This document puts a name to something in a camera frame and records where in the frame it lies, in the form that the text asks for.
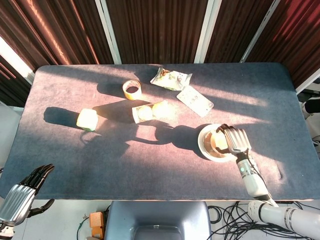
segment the table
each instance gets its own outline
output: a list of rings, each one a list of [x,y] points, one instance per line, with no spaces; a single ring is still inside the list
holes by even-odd
[[[0,181],[0,195],[34,168],[55,170],[40,199],[249,200],[234,162],[204,159],[206,124],[244,128],[275,200],[320,198],[320,161],[288,71],[278,63],[168,64],[193,73],[190,85],[214,103],[203,118],[170,91],[150,84],[160,65],[43,66],[36,74]],[[122,84],[141,82],[142,98]],[[172,116],[135,124],[131,108],[168,100]],[[95,132],[77,128],[95,109]]]

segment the robotic arm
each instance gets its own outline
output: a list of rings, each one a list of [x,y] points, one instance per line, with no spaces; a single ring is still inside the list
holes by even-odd
[[[54,203],[50,199],[44,206],[31,209],[31,205],[48,174],[55,167],[52,164],[36,168],[19,184],[14,185],[0,207],[0,240],[10,240],[14,236],[14,226],[26,218],[46,211]]]
[[[250,155],[251,145],[243,129],[227,124],[217,130],[225,135],[228,150],[237,157],[236,164],[248,194],[256,200],[248,205],[248,214],[256,222],[272,223],[292,232],[320,240],[320,214],[294,207],[278,207]]]

